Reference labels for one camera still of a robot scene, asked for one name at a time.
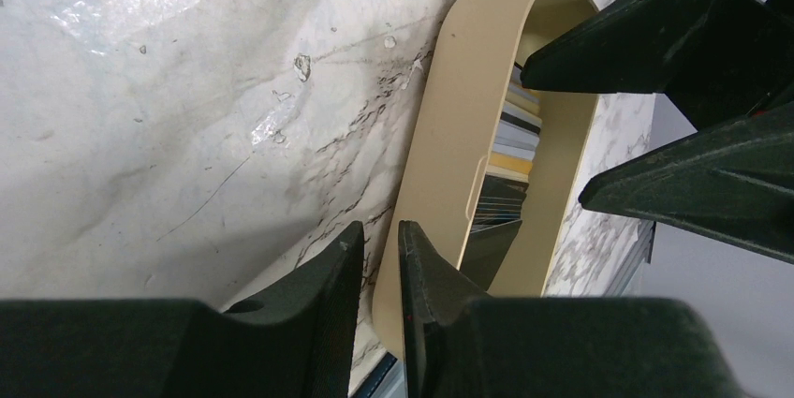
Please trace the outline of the beige oval tray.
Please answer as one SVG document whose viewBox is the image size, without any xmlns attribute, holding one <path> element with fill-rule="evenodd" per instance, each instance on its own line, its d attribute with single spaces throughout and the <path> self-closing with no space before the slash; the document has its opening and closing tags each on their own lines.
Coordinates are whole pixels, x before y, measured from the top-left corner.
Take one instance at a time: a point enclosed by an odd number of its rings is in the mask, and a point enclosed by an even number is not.
<svg viewBox="0 0 794 398">
<path fill-rule="evenodd" d="M 452 266 L 463 261 L 514 62 L 596 11 L 593 0 L 457 0 L 449 10 L 392 220 L 419 223 Z M 522 225 L 490 287 L 497 296 L 545 292 L 598 97 L 543 92 L 539 101 L 538 152 Z"/>
</svg>

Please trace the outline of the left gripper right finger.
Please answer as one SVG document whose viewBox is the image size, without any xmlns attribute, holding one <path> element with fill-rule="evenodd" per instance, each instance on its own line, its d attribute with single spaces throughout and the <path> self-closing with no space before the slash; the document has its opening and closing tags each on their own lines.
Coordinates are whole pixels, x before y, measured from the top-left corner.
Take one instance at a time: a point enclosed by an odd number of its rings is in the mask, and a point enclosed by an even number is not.
<svg viewBox="0 0 794 398">
<path fill-rule="evenodd" d="M 411 397 L 741 397 L 704 320 L 655 298 L 495 298 L 421 226 L 398 250 Z"/>
</svg>

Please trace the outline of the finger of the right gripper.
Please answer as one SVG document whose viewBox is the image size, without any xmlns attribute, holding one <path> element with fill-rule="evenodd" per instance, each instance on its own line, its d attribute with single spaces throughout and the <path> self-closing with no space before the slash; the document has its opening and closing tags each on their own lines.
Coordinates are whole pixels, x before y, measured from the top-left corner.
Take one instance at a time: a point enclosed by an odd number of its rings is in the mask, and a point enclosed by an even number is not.
<svg viewBox="0 0 794 398">
<path fill-rule="evenodd" d="M 525 61 L 539 91 L 661 94 L 696 129 L 793 114 L 793 0 L 614 0 Z"/>
<path fill-rule="evenodd" d="M 589 211 L 793 260 L 793 106 L 706 128 L 593 177 Z"/>
</svg>

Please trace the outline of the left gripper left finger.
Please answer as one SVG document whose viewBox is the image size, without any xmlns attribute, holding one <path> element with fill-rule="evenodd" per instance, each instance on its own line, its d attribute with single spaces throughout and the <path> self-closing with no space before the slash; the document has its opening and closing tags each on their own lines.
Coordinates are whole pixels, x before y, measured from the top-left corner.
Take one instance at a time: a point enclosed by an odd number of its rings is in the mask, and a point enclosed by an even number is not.
<svg viewBox="0 0 794 398">
<path fill-rule="evenodd" d="M 5 397 L 345 397 L 364 230 L 225 312 L 187 299 L 1 304 Z"/>
</svg>

